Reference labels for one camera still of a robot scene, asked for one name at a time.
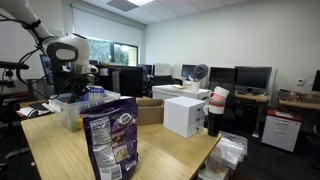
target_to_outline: plastic container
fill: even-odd
[[[107,92],[106,95],[106,97],[100,99],[68,104],[67,102],[71,94],[61,94],[57,99],[50,100],[49,106],[56,111],[54,119],[59,121],[69,131],[75,132],[83,129],[82,116],[80,115],[81,111],[120,98],[118,93],[111,91]]]

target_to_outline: wooden table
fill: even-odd
[[[258,138],[259,137],[260,117],[262,115],[263,104],[268,102],[268,97],[267,96],[259,96],[259,95],[254,96],[252,94],[239,94],[239,93],[235,93],[235,97],[240,98],[240,99],[247,99],[247,100],[259,102],[259,110],[258,110],[258,115],[256,117],[256,125],[255,125],[255,129],[252,133],[253,137]]]
[[[285,105],[285,106],[293,106],[293,107],[298,107],[298,108],[313,109],[313,110],[320,111],[320,104],[290,102],[290,101],[286,101],[286,100],[279,100],[279,104]]]
[[[137,100],[149,100],[151,98],[149,97],[146,97],[146,96],[143,96],[142,98],[136,98]],[[30,104],[33,104],[33,103],[40,103],[40,102],[46,102],[48,100],[39,100],[39,101],[31,101],[31,102],[24,102],[24,103],[21,103],[20,104],[20,108],[26,108],[26,107],[29,107]]]
[[[69,132],[54,115],[21,124],[43,180],[94,179],[83,130]],[[139,126],[139,163],[132,179],[191,179],[220,137],[202,130],[185,139],[162,124]]]

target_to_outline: window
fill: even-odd
[[[90,60],[120,66],[137,66],[138,46],[88,38]]]

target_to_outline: ceiling light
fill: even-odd
[[[138,6],[142,6],[144,4],[148,4],[150,2],[153,2],[154,0],[128,0],[129,2],[138,5]]]

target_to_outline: purple snack bag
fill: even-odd
[[[88,152],[97,180],[130,179],[138,163],[135,98],[102,104],[82,112]]]

